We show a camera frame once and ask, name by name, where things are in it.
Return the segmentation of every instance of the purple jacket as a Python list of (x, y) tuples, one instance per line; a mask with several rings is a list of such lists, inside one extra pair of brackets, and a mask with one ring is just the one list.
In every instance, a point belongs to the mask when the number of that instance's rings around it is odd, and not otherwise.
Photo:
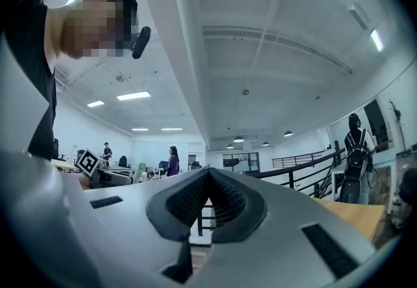
[(171, 155), (169, 157), (167, 177), (178, 175), (180, 170), (180, 161), (177, 156)]

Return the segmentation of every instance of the ceiling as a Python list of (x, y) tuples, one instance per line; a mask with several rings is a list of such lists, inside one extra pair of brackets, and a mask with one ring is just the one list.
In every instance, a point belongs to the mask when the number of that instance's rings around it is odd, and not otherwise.
[[(343, 100), (341, 84), (372, 76), (398, 31), (390, 1), (357, 0), (369, 18), (363, 30), (344, 0), (137, 0), (139, 26), (152, 29), (140, 60), (63, 58), (56, 75), (77, 105), (103, 100), (89, 111), (123, 131), (183, 127), (211, 150), (235, 136), (258, 148), (279, 143), (286, 130), (300, 134), (330, 122), (331, 111), (313, 124), (305, 111)], [(375, 27), (385, 53), (369, 37)], [(136, 91), (152, 96), (116, 99)]]

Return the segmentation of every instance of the microphone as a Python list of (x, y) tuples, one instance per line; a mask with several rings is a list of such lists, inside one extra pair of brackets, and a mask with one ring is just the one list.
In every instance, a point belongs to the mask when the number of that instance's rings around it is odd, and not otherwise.
[(151, 28), (149, 26), (142, 27), (140, 34), (136, 38), (136, 42), (133, 45), (132, 57), (134, 59), (139, 59), (142, 56), (143, 51), (145, 50), (146, 45), (151, 38)]

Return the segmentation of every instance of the black backpack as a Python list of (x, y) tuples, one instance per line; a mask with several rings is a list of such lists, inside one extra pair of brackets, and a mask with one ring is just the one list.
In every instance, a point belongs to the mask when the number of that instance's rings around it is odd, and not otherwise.
[(367, 166), (367, 148), (365, 146), (365, 134), (366, 129), (362, 130), (360, 135), (360, 141), (358, 144), (355, 143), (352, 134), (349, 132), (347, 134), (347, 140), (351, 145), (349, 147), (349, 152), (347, 153), (347, 170), (345, 174), (361, 177), (362, 169)]

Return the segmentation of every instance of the black metal railing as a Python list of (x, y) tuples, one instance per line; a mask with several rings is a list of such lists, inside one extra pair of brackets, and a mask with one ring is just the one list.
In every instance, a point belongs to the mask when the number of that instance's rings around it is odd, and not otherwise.
[[(345, 151), (345, 149), (343, 148), (341, 150), (337, 150), (336, 152), (334, 152), (332, 154), (320, 157), (318, 159), (308, 160), (307, 162), (305, 162), (303, 164), (296, 164), (294, 166), (286, 167), (286, 168), (283, 168), (283, 169), (280, 169), (280, 170), (273, 170), (273, 171), (267, 171), (267, 172), (261, 172), (261, 173), (248, 173), (248, 175), (252, 176), (252, 177), (255, 177), (255, 178), (258, 178), (258, 179), (262, 179), (262, 178), (267, 178), (267, 177), (285, 175), (285, 174), (288, 173), (289, 181), (284, 182), (283, 184), (280, 184), (280, 185), (282, 185), (282, 186), (289, 185), (290, 188), (295, 188), (294, 187), (295, 182), (304, 180), (306, 178), (314, 176), (314, 175), (328, 169), (328, 173), (326, 174), (325, 177), (323, 177), (319, 180), (316, 180), (315, 182), (312, 182), (309, 185), (303, 186), (301, 188), (296, 188), (298, 191), (302, 191), (302, 190), (305, 190), (305, 189), (313, 186), (314, 187), (314, 192), (308, 194), (308, 196), (313, 196), (313, 197), (322, 199), (322, 198), (324, 198), (324, 197), (326, 197), (326, 196), (328, 196), (332, 193), (331, 190), (329, 192), (326, 192), (327, 188), (332, 185), (332, 168), (334, 166), (340, 165), (341, 162), (345, 159), (345, 158), (341, 158), (341, 153), (343, 153), (344, 151)], [(312, 154), (301, 155), (301, 156), (310, 156), (311, 157), (311, 155), (321, 154), (321, 153), (322, 153), (322, 151), (321, 152), (313, 152)], [(299, 170), (305, 169), (307, 167), (313, 167), (313, 166), (317, 165), (318, 163), (325, 162), (325, 161), (330, 160), (330, 159), (332, 160), (332, 163), (330, 165), (328, 165), (328, 166), (326, 166), (326, 167), (324, 167), (324, 168), (322, 168), (318, 171), (310, 173), (309, 175), (306, 175), (306, 176), (303, 176), (303, 177), (300, 177), (300, 178), (294, 180), (294, 172), (295, 171), (299, 171)], [(204, 208), (205, 209), (213, 208), (213, 205), (205, 205)], [(203, 226), (203, 220), (212, 220), (211, 222), (213, 222), (213, 220), (215, 220), (215, 219), (216, 219), (215, 216), (203, 216), (203, 211), (200, 212), (200, 214), (197, 218), (198, 235), (200, 237), (203, 236), (203, 230), (211, 230), (212, 231), (212, 230), (215, 230), (215, 228), (216, 228), (214, 226), (210, 226), (210, 227)]]
[(307, 162), (311, 162), (317, 158), (320, 158), (323, 152), (324, 151), (317, 151), (317, 152), (312, 152), (311, 154), (305, 154), (305, 155), (290, 156), (290, 157), (283, 157), (283, 158), (273, 158), (272, 167), (274, 169), (285, 169), (286, 167), (292, 167), (292, 166), (297, 166), (297, 165), (304, 164)]

